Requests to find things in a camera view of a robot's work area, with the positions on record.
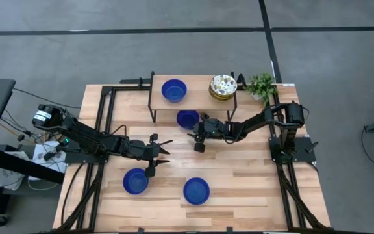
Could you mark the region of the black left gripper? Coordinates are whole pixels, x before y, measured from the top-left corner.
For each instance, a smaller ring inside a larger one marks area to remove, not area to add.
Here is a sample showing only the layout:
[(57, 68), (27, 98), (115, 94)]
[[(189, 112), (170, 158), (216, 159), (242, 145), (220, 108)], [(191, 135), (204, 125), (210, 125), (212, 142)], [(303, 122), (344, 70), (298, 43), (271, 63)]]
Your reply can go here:
[(146, 178), (152, 178), (156, 174), (158, 164), (169, 163), (169, 160), (157, 159), (159, 153), (169, 154), (168, 151), (161, 148), (156, 141), (158, 134), (154, 133), (149, 138), (149, 144), (141, 140), (128, 140), (123, 144), (122, 156), (136, 159), (137, 161), (147, 161), (148, 167), (145, 169)]

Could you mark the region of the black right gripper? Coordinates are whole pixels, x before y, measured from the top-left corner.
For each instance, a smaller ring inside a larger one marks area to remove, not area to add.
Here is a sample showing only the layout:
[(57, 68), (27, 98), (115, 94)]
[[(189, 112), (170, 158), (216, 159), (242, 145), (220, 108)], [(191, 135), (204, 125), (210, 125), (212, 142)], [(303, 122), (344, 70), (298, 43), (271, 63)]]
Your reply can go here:
[(201, 114), (200, 121), (193, 128), (193, 134), (187, 133), (187, 135), (195, 140), (194, 151), (204, 153), (206, 139), (223, 140), (226, 132), (226, 126), (223, 122), (211, 118), (208, 114)]

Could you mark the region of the blue plastic bowl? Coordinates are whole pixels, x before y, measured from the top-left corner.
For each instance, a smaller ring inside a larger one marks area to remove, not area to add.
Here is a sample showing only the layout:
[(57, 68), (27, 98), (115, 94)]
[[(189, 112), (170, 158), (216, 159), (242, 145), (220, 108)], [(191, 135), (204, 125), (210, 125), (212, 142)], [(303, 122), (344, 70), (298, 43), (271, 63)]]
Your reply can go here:
[(182, 128), (192, 130), (199, 122), (199, 113), (195, 110), (180, 110), (176, 120)]
[(161, 93), (169, 102), (178, 103), (186, 95), (187, 86), (180, 79), (170, 79), (162, 85)]
[(204, 179), (193, 177), (185, 183), (183, 195), (188, 203), (202, 205), (209, 199), (210, 187)]
[(145, 170), (141, 168), (130, 169), (123, 178), (123, 187), (129, 194), (141, 194), (149, 184)]

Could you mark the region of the wooden shelf with black legs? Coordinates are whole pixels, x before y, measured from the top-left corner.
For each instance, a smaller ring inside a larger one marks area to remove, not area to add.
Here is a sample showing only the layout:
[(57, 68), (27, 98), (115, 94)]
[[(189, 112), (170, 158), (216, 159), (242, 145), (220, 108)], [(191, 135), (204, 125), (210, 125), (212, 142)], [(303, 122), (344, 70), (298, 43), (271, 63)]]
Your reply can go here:
[[(213, 75), (157, 75), (152, 71), (148, 109), (153, 123), (157, 111), (168, 110), (226, 111), (227, 119), (232, 120), (237, 109), (236, 94), (227, 101), (214, 99), (208, 90), (212, 78)], [(171, 103), (162, 95), (162, 85), (170, 79), (179, 79), (186, 84), (186, 95), (178, 103)]]

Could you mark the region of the small potted green plant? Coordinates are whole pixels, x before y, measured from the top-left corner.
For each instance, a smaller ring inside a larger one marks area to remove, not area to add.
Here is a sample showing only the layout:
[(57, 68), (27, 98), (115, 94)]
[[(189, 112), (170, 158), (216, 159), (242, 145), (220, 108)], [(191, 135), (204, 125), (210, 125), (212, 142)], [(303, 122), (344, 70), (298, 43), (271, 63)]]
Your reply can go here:
[(273, 84), (274, 78), (269, 73), (254, 75), (250, 83), (246, 85), (245, 90), (256, 100), (262, 100), (267, 105), (270, 98), (277, 94), (277, 89)]

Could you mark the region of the white paper sheet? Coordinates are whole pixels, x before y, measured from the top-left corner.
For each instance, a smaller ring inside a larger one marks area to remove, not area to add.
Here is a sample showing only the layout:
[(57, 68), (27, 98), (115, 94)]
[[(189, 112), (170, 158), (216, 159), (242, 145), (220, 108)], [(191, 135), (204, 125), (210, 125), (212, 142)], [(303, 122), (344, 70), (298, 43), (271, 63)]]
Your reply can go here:
[[(43, 144), (35, 145), (32, 161), (41, 166), (64, 173), (66, 171), (66, 153), (58, 150), (59, 147), (60, 143), (56, 141), (48, 141)], [(47, 153), (52, 153), (53, 156), (45, 160), (44, 156)]]

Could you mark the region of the black metal beam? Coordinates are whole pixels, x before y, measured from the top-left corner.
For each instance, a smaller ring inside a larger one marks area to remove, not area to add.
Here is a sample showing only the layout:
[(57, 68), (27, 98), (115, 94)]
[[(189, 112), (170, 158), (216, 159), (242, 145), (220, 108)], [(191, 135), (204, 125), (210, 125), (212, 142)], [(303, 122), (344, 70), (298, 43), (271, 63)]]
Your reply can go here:
[(0, 150), (0, 168), (62, 184), (64, 174)]

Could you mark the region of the white cloth bag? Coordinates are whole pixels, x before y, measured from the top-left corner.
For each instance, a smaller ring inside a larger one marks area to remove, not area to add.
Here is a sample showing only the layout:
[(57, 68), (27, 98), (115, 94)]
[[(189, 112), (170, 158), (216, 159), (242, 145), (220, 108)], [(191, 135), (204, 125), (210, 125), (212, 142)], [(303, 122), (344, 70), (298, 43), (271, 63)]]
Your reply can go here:
[(0, 168), (0, 189), (16, 191), (25, 176), (19, 172)]

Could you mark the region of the black aluminium table frame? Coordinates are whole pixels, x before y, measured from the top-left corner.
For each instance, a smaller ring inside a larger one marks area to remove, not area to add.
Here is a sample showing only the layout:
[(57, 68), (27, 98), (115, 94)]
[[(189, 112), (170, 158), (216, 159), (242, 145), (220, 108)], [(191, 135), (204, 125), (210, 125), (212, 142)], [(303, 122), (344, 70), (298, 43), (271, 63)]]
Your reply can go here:
[[(154, 133), (168, 155), (147, 189), (132, 195), (123, 187), (124, 175), (145, 168), (145, 161), (109, 156), (108, 162), (66, 168), (54, 228), (61, 233), (205, 234), (209, 231), (289, 231), (326, 233), (330, 222), (316, 171), (304, 162), (272, 161), (269, 139), (281, 130), (267, 125), (239, 142), (206, 140), (205, 152), (194, 151), (194, 139), (179, 127), (179, 110), (158, 110), (153, 123), (150, 84), (89, 84), (79, 120), (106, 133), (126, 134), (148, 141)], [(273, 103), (298, 102), (294, 86), (278, 84)], [(243, 122), (268, 105), (237, 90), (231, 122)], [(210, 187), (202, 205), (183, 195), (187, 180), (204, 179)]]

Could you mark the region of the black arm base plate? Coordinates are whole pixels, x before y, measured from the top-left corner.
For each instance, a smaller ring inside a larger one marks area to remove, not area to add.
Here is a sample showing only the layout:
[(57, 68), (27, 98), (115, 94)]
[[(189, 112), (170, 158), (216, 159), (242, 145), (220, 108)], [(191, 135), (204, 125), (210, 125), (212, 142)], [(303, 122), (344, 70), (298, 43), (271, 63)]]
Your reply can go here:
[(317, 144), (317, 142), (312, 143), (308, 137), (295, 137), (291, 141), (286, 140), (284, 142), (277, 137), (269, 139), (272, 161), (278, 164), (316, 162), (314, 148)]
[(66, 153), (64, 162), (66, 164), (100, 164), (100, 163), (107, 163), (109, 159), (109, 155), (102, 155), (102, 156), (93, 156), (83, 152), (80, 149), (67, 149), (64, 148), (62, 150)]

